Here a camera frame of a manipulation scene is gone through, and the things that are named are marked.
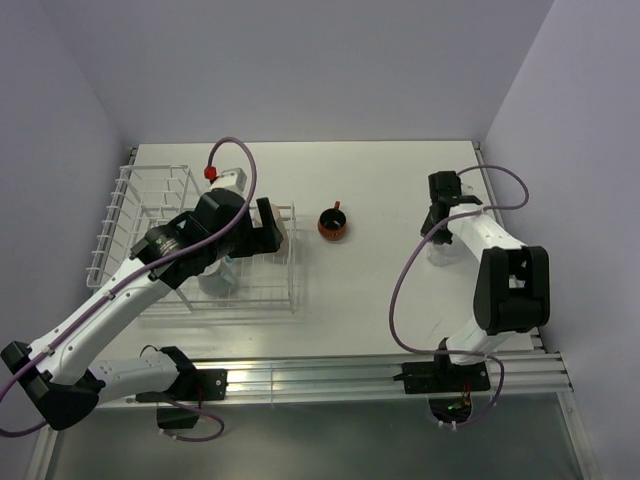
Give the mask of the grey footed mug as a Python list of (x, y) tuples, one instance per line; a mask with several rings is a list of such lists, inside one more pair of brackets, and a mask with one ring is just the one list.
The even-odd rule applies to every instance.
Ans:
[(216, 262), (197, 277), (200, 290), (212, 297), (233, 294), (239, 287), (238, 279), (225, 263)]

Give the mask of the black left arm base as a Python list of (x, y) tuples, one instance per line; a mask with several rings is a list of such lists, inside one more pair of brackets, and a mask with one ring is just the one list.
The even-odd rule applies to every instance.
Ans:
[[(158, 353), (168, 356), (173, 361), (177, 377), (167, 389), (153, 393), (155, 399), (169, 399), (176, 403), (195, 402), (197, 407), (201, 409), (206, 401), (220, 401), (225, 398), (226, 370), (199, 370), (175, 346), (162, 347)], [(201, 418), (201, 415), (179, 407), (158, 407), (156, 410), (156, 423), (163, 430), (191, 430)]]

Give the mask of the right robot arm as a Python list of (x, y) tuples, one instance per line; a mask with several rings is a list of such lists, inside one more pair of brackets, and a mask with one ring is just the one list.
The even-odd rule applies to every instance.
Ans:
[(441, 342), (448, 356), (432, 368), (435, 383), (452, 390), (466, 379), (467, 365), (548, 322), (549, 254), (508, 233), (493, 216), (499, 208), (465, 189), (456, 172), (433, 173), (428, 184), (431, 205), (421, 235), (429, 238), (429, 261), (445, 266), (464, 249), (478, 261), (471, 319)]

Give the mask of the beige cup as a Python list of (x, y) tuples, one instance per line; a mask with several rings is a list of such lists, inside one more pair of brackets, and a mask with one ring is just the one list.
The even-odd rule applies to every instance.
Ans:
[[(270, 209), (275, 220), (275, 225), (278, 231), (280, 232), (280, 234), (282, 235), (282, 241), (280, 243), (279, 249), (276, 252), (274, 252), (273, 255), (277, 258), (286, 257), (286, 255), (288, 254), (289, 243), (290, 243), (289, 235), (287, 233), (280, 208), (277, 205), (270, 203)], [(256, 212), (253, 214), (253, 221), (254, 221), (255, 227), (263, 226), (263, 222), (261, 220), (261, 216), (258, 210), (256, 210)]]

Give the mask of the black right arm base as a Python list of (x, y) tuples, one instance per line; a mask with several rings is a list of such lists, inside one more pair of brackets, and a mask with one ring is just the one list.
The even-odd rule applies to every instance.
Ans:
[(426, 362), (405, 362), (393, 380), (403, 384), (407, 395), (449, 394), (447, 398), (428, 401), (432, 415), (446, 424), (468, 421), (473, 411), (471, 394), (486, 392), (491, 386), (484, 363), (460, 366), (453, 364), (448, 356), (436, 356)]

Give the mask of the orange black mug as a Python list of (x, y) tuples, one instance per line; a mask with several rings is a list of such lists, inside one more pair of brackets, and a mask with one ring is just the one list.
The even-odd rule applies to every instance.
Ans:
[(317, 229), (321, 237), (327, 241), (338, 242), (344, 238), (347, 232), (347, 217), (341, 210), (340, 201), (335, 201), (331, 208), (320, 214)]

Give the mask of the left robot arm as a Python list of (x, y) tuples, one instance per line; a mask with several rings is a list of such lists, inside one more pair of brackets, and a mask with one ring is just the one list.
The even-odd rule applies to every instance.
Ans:
[(283, 235), (268, 198), (256, 201), (254, 226), (243, 197), (224, 188), (150, 229), (113, 277), (66, 321), (31, 343), (14, 341), (1, 358), (52, 429), (65, 430), (96, 406), (131, 395), (189, 399), (198, 374), (177, 347), (148, 357), (100, 361), (98, 355), (136, 317), (225, 257), (276, 252)]

